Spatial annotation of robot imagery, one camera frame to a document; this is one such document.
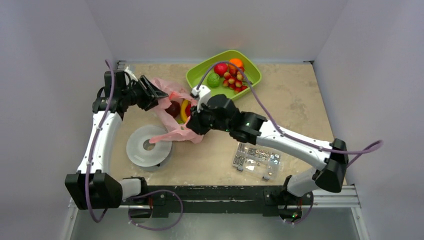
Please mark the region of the red fake pomegranate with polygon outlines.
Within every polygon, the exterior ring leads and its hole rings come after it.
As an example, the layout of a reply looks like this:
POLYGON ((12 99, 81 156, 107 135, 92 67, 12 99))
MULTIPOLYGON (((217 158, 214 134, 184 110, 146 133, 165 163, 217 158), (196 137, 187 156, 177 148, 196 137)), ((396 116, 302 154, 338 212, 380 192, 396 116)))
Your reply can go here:
POLYGON ((191 115, 191 107, 192 107, 191 103, 188 103, 184 109, 184 113, 187 116, 187 118, 191 115))

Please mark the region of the yellow fake banana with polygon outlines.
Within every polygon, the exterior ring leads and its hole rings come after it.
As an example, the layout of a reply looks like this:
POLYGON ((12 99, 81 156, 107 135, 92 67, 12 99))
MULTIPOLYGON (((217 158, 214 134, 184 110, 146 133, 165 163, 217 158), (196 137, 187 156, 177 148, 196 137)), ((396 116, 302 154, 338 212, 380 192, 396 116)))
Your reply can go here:
POLYGON ((186 108, 188 103, 191 103, 191 102, 188 101, 187 99, 184 99, 181 103, 181 106, 180 106, 180 118, 181 118, 183 123, 186 123, 188 121, 188 117, 185 114, 185 108, 186 108))

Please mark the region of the pink plastic bag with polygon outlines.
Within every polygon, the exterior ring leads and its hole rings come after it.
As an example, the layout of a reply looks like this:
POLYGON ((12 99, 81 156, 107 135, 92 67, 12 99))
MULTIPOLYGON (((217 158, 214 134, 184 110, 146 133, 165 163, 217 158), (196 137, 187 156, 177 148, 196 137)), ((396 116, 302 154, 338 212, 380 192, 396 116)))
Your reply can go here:
POLYGON ((191 141, 194 144, 200 143, 203 140, 202 135, 198 135, 187 128, 184 123, 178 123, 173 116, 166 112, 166 109, 171 106, 171 101, 181 103, 183 100, 188 100, 192 104, 197 105, 197 101, 190 96, 190 91, 178 82, 164 80, 158 77, 151 78, 150 82, 161 91, 168 94, 168 97, 158 100, 158 106, 151 109, 165 126, 167 133, 154 136, 149 142, 191 141))

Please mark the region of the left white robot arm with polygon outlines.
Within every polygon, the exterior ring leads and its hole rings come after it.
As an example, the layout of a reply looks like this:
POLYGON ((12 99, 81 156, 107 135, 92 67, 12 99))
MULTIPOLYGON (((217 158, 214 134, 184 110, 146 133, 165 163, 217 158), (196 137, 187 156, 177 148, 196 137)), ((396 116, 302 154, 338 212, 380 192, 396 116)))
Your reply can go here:
POLYGON ((149 111, 167 97, 144 75, 137 78, 128 70, 104 73, 104 86, 92 104, 92 129, 86 151, 76 173, 67 174, 64 181, 78 209, 114 209, 128 198, 138 205, 148 201, 143 177, 117 181, 110 176, 111 154, 127 109, 138 106, 149 111))

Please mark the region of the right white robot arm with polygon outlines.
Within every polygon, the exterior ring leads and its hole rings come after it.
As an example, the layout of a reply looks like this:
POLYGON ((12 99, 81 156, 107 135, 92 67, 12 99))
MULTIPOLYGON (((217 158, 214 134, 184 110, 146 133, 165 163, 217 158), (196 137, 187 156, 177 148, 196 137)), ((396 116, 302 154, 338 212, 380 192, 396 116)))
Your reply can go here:
POLYGON ((309 164, 311 168, 288 176, 280 196, 288 204, 316 189, 339 193, 343 188, 348 157, 344 141, 321 141, 274 126, 270 119, 254 112, 240 111, 232 100, 223 94, 215 95, 207 103, 190 109, 187 128, 198 135, 218 130, 240 143, 268 147, 309 164))

